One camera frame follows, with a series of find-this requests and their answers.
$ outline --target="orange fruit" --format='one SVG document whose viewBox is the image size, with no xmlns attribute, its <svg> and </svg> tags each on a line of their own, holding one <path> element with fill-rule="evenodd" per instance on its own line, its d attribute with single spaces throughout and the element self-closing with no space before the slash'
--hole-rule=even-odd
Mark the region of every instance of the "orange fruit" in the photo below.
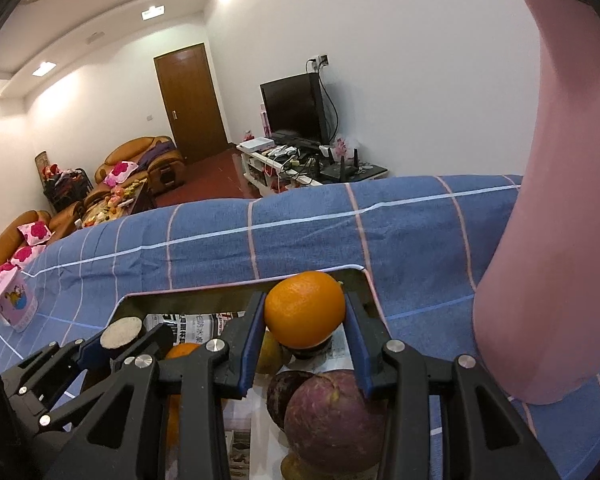
<svg viewBox="0 0 600 480">
<path fill-rule="evenodd" d="M 181 343 L 175 345 L 167 353 L 165 359 L 175 359 L 189 355 L 200 345 L 196 343 Z M 167 447 L 176 446 L 180 439 L 180 396 L 169 398 L 169 420 L 167 421 Z"/>
<path fill-rule="evenodd" d="M 301 272 L 273 287 L 264 302 L 264 321 L 280 344 L 312 348 L 344 321 L 344 293 L 330 275 Z"/>
</svg>

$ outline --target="brown wooden door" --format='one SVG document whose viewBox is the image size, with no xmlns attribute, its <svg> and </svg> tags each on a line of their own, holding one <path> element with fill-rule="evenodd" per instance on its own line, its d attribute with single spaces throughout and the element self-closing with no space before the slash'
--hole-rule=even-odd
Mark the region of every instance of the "brown wooden door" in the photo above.
<svg viewBox="0 0 600 480">
<path fill-rule="evenodd" d="M 186 164 L 229 147 L 203 43 L 156 57 L 155 71 L 173 138 Z"/>
</svg>

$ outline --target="leather armchair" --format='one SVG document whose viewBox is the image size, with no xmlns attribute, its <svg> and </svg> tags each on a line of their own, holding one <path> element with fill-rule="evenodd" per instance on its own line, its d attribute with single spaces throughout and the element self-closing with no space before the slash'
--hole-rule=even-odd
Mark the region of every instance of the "leather armchair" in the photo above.
<svg viewBox="0 0 600 480">
<path fill-rule="evenodd" d="M 158 142 L 167 142 L 170 137 L 139 137 L 125 142 L 116 148 L 105 159 L 104 163 L 96 170 L 94 180 L 96 187 L 84 200 L 84 207 L 89 208 L 91 204 L 102 199 L 110 193 L 110 188 L 103 183 L 106 176 L 113 170 L 117 163 L 124 160 L 136 162 L 152 149 Z M 138 171 L 120 184 L 122 187 L 129 186 L 135 180 L 148 179 L 149 189 L 153 195 L 173 189 L 184 183 L 184 159 L 178 150 L 171 150 L 156 157 L 146 171 Z"/>
<path fill-rule="evenodd" d="M 0 235 L 0 266 L 8 262 L 13 253 L 25 245 L 18 226 L 42 220 L 52 232 L 51 238 L 46 243 L 49 245 L 73 233 L 74 222 L 80 218 L 82 212 L 82 203 L 75 202 L 53 217 L 47 211 L 27 211 L 21 214 Z"/>
</svg>

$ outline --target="tv screen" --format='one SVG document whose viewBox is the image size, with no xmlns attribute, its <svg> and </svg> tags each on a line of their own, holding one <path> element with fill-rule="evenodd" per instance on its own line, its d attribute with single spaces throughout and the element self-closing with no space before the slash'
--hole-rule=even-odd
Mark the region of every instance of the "tv screen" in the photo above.
<svg viewBox="0 0 600 480">
<path fill-rule="evenodd" d="M 316 145 L 330 143 L 317 73 L 264 83 L 260 90 L 274 134 Z"/>
</svg>

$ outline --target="pink bottle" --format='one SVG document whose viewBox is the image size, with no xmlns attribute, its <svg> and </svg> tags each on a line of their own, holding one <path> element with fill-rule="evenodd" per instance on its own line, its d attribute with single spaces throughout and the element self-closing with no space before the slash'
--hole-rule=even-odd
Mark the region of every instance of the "pink bottle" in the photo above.
<svg viewBox="0 0 600 480">
<path fill-rule="evenodd" d="M 600 371 L 600 18 L 581 0 L 526 3 L 541 35 L 538 120 L 474 330 L 500 386 L 548 404 Z"/>
</svg>

